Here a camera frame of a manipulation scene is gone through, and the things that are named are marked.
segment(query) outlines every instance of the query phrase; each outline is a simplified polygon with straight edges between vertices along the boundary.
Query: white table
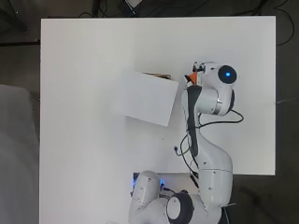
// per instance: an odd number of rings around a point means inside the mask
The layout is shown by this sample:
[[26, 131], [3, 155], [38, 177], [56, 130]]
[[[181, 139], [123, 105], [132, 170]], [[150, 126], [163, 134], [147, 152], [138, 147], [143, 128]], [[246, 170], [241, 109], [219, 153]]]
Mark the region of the white table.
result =
[[[236, 70], [245, 117], [204, 135], [229, 152], [235, 174], [273, 175], [275, 27], [273, 17], [43, 20], [40, 223], [127, 223], [132, 172], [188, 172], [173, 147], [185, 134], [180, 95], [194, 61]], [[167, 128], [113, 113], [130, 70], [179, 82]]]

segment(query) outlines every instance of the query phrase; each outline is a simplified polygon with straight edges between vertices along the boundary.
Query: dark floor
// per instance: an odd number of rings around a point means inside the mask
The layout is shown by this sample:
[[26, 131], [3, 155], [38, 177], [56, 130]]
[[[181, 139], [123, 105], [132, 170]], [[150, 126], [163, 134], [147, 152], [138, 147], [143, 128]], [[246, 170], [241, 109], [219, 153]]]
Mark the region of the dark floor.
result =
[[[0, 0], [0, 6], [7, 0]], [[119, 0], [108, 0], [108, 15], [119, 13]], [[193, 11], [205, 1], [145, 0], [140, 17], [229, 16], [256, 6], [258, 0], [210, 0], [204, 7]], [[290, 36], [292, 27], [286, 15], [273, 9], [283, 0], [269, 1], [262, 15], [277, 16], [277, 42]], [[48, 16], [76, 17], [83, 11], [91, 12], [92, 0], [22, 0], [16, 9], [30, 30], [27, 34], [16, 31], [1, 32], [0, 42], [33, 41], [39, 38], [40, 19]], [[287, 10], [299, 24], [299, 1], [290, 0]], [[277, 99], [299, 96], [298, 32], [288, 44], [277, 48]], [[39, 94], [39, 46], [0, 48], [0, 84], [24, 87]], [[231, 223], [299, 223], [299, 102], [277, 106], [277, 175], [235, 175], [232, 203], [229, 207]]]

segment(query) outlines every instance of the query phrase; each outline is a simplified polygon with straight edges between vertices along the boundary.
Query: orange part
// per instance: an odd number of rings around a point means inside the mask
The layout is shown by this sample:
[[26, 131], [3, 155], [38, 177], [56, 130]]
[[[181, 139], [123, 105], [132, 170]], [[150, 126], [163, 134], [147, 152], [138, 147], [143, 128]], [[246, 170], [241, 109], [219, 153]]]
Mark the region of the orange part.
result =
[[196, 83], [197, 83], [197, 72], [193, 72], [191, 75], [189, 75], [189, 78], [191, 79], [192, 83], [196, 85]]

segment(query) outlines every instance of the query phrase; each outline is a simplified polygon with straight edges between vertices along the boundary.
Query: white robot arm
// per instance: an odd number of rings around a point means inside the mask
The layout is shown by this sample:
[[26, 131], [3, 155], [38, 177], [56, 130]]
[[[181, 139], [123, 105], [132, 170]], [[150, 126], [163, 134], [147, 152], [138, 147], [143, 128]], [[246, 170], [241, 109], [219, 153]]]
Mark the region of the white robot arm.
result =
[[176, 193], [159, 199], [160, 179], [150, 171], [138, 177], [131, 201], [130, 224], [217, 224], [231, 197], [231, 157], [200, 133], [199, 114], [226, 115], [234, 106], [235, 70], [217, 63], [195, 63], [182, 94], [190, 152], [198, 163], [199, 193]]

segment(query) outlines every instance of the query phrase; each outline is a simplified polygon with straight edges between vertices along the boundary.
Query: blue led light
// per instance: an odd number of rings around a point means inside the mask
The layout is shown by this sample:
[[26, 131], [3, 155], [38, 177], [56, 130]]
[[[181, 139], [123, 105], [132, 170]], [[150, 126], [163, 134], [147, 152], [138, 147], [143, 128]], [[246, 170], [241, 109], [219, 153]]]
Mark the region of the blue led light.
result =
[[[133, 187], [134, 187], [135, 184], [136, 184], [136, 180], [137, 180], [137, 179], [134, 179], [134, 180], [132, 181], [132, 186], [133, 186]], [[164, 181], [163, 179], [161, 179], [161, 180], [160, 180], [160, 184], [161, 184], [161, 185], [165, 185], [165, 181]]]

